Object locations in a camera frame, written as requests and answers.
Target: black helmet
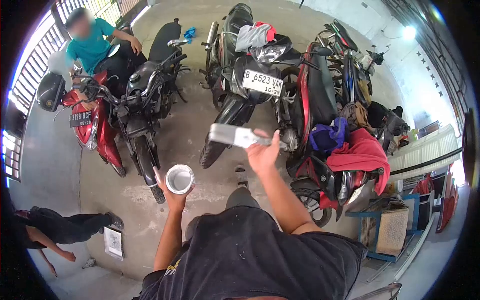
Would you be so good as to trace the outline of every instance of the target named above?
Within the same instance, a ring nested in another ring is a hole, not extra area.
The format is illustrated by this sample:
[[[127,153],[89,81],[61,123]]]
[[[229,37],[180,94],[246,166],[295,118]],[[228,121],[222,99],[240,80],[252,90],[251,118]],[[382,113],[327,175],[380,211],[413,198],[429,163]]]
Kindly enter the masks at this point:
[[[57,110],[63,95],[65,95],[65,79],[53,72],[45,74],[36,89],[36,101],[40,107],[46,111]]]

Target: teal t-shirt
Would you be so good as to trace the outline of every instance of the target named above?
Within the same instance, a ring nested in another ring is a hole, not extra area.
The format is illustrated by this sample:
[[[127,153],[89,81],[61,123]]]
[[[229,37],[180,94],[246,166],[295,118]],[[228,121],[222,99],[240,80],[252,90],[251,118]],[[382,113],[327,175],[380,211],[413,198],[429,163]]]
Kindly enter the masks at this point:
[[[85,71],[93,75],[96,65],[107,56],[110,43],[103,38],[113,33],[115,28],[104,19],[95,19],[90,36],[86,39],[74,38],[67,47],[68,56],[80,59]]]

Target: blue bag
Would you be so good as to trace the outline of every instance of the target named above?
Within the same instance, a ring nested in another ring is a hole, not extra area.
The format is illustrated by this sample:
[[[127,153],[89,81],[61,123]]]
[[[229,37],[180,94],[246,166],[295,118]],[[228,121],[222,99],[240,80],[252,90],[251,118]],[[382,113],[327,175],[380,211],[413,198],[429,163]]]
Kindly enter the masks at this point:
[[[348,139],[348,134],[347,119],[337,117],[333,127],[317,124],[310,132],[309,140],[314,150],[329,154],[342,147],[343,142]]]
[[[184,38],[188,40],[188,43],[192,43],[192,37],[195,37],[195,27],[191,27],[185,31],[185,34],[183,35]]]

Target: red cloth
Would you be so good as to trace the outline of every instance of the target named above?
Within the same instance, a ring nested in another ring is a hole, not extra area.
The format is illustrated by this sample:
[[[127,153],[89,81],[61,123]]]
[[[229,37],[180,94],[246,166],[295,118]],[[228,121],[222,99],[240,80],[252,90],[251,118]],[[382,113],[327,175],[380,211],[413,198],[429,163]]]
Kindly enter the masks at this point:
[[[255,22],[255,24],[253,24],[252,28],[258,27],[258,26],[263,25],[263,24],[270,25],[269,23]],[[270,25],[270,29],[267,31],[267,41],[268,42],[273,41],[273,39],[275,38],[275,34],[276,34],[276,29],[273,26]]]
[[[427,178],[420,180],[415,188],[413,188],[412,194],[420,193],[420,195],[425,195],[430,193],[433,190],[433,180],[430,174],[427,174]]]
[[[380,143],[365,128],[350,133],[350,148],[347,142],[335,149],[327,158],[327,165],[333,172],[347,170],[373,171],[384,168],[375,185],[375,192],[380,195],[390,177],[390,165]]]
[[[444,205],[442,211],[440,212],[440,218],[442,223],[440,228],[437,227],[436,233],[442,232],[442,230],[447,226],[448,222],[452,219],[455,214],[456,204],[458,201],[458,186],[455,189],[451,189],[450,197],[444,198]]]

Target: man in teal shirt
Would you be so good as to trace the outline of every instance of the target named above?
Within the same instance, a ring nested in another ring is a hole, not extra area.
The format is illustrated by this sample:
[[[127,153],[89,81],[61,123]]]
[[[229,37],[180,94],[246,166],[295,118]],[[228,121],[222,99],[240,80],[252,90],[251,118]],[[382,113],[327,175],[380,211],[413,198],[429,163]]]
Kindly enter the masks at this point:
[[[131,75],[121,74],[121,71],[115,70],[116,63],[114,61],[109,63],[107,55],[111,45],[103,36],[113,35],[122,40],[115,55],[120,55],[125,60],[131,60],[135,67],[147,61],[142,53],[142,44],[136,37],[115,29],[103,19],[93,19],[91,12],[86,8],[74,9],[65,26],[72,36],[72,41],[67,47],[67,57],[71,60],[79,59],[84,70],[90,76],[108,70],[109,76],[117,75],[122,82]],[[76,92],[80,99],[85,98],[79,91]],[[95,104],[92,102],[82,103],[82,105],[86,109],[93,109]]]

